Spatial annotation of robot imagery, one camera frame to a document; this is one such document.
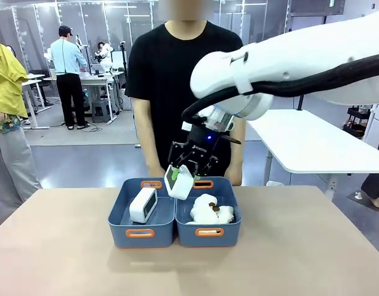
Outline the person's left hand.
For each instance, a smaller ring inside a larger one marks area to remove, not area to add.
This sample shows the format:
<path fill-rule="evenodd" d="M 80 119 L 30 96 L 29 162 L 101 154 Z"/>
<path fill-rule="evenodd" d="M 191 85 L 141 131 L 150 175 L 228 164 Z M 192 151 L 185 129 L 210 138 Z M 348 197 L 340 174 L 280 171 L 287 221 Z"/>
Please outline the person's left hand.
<path fill-rule="evenodd" d="M 241 166 L 229 166 L 224 174 L 231 185 L 241 186 L 242 185 L 242 167 Z"/>

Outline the person's right hand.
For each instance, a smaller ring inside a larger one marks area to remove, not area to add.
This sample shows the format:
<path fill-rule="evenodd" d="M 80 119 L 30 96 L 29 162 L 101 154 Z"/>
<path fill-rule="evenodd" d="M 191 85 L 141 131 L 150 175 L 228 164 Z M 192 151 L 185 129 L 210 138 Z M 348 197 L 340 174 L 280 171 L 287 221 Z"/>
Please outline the person's right hand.
<path fill-rule="evenodd" d="M 150 165 L 147 167 L 150 178 L 164 178 L 165 170 L 160 165 Z"/>

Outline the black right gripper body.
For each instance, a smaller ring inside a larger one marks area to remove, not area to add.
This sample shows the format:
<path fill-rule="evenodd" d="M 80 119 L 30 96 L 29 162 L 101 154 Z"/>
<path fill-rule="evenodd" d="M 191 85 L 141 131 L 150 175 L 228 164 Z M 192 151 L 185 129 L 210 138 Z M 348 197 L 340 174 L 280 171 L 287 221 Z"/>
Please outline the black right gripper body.
<path fill-rule="evenodd" d="M 229 132 L 216 132 L 203 125 L 194 126 L 182 142 L 172 143 L 168 164 L 179 168 L 184 165 L 193 176 L 196 162 L 210 158 L 212 167 L 208 176 L 224 176 L 231 160 L 232 143 Z"/>

